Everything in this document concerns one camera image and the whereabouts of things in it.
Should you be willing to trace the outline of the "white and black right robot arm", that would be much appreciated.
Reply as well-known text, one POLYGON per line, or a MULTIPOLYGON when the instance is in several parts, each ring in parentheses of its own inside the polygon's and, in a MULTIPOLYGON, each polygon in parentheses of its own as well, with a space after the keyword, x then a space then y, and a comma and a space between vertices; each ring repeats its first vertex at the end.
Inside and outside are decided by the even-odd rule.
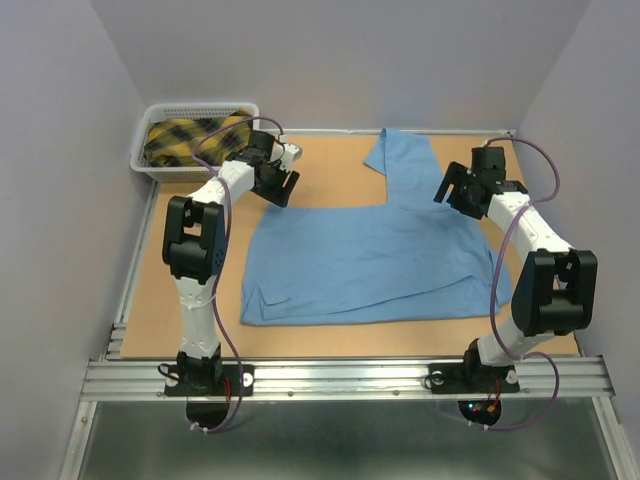
POLYGON ((562 239, 537 210, 538 200, 506 174, 500 138, 471 151, 471 164, 449 164, 435 194, 458 212, 488 218, 504 234, 499 253, 513 247, 523 265, 510 316, 491 322, 459 362, 432 364, 425 379, 435 394, 516 392, 515 364, 536 356, 539 344, 587 328, 592 319, 598 260, 562 239))

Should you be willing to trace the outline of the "light blue long sleeve shirt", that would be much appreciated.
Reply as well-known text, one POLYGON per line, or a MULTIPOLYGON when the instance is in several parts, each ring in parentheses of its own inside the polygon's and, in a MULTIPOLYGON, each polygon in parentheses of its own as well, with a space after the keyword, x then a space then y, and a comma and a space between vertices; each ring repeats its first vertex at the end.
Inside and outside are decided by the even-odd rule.
POLYGON ((241 320, 312 326, 482 317, 507 304, 509 272, 479 224, 436 203, 429 139, 384 130, 365 160, 384 204, 266 209, 252 237, 241 320))

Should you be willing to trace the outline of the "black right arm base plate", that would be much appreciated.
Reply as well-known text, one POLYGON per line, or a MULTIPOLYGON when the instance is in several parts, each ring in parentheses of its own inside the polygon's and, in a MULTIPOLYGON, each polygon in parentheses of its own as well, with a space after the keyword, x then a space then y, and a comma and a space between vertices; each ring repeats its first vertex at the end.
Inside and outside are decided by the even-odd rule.
POLYGON ((429 365, 426 385, 436 395, 462 395, 458 401, 465 420, 494 426, 502 413, 502 395, 518 393, 520 385, 512 366, 466 366, 463 362, 429 365))

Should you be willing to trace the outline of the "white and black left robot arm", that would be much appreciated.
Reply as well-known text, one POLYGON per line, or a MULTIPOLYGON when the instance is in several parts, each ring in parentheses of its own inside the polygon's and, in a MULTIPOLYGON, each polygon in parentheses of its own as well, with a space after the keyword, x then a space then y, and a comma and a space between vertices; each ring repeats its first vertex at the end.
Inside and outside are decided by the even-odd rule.
POLYGON ((163 364, 165 394, 172 397, 221 395, 229 390, 216 330, 214 299, 230 237, 233 204, 252 192, 285 207, 300 177, 294 163, 303 149, 252 130, 248 144, 231 153, 212 178, 167 205, 162 260, 174 278, 183 334, 174 364, 163 364))

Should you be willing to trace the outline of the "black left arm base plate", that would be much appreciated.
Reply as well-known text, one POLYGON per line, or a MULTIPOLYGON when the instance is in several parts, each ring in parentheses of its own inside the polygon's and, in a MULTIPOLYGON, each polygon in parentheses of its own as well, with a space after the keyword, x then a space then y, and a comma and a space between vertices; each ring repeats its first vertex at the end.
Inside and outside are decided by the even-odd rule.
POLYGON ((222 364, 219 378, 195 383, 179 373, 177 365, 161 363, 158 373, 164 378, 164 395, 186 398, 186 418, 192 430, 210 434, 224 430, 237 414, 232 400, 253 395, 255 366, 222 364))

